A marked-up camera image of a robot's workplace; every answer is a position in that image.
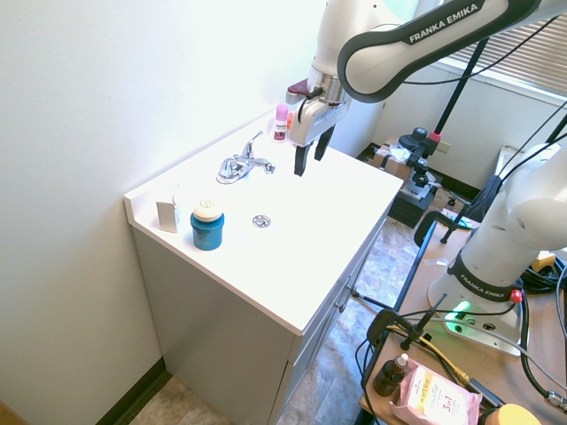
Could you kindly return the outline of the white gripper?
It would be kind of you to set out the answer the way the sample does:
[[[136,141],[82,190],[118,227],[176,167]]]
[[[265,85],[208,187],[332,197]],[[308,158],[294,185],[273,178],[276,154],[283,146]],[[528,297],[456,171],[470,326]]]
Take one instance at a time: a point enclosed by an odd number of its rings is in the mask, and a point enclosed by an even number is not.
[[[297,145],[295,175],[301,177],[305,173],[309,150],[318,136],[320,138],[315,148],[315,160],[322,160],[333,135],[334,125],[346,116],[351,102],[352,98],[348,97],[345,102],[331,107],[319,99],[313,99],[307,101],[302,110],[296,110],[289,133],[290,140]]]

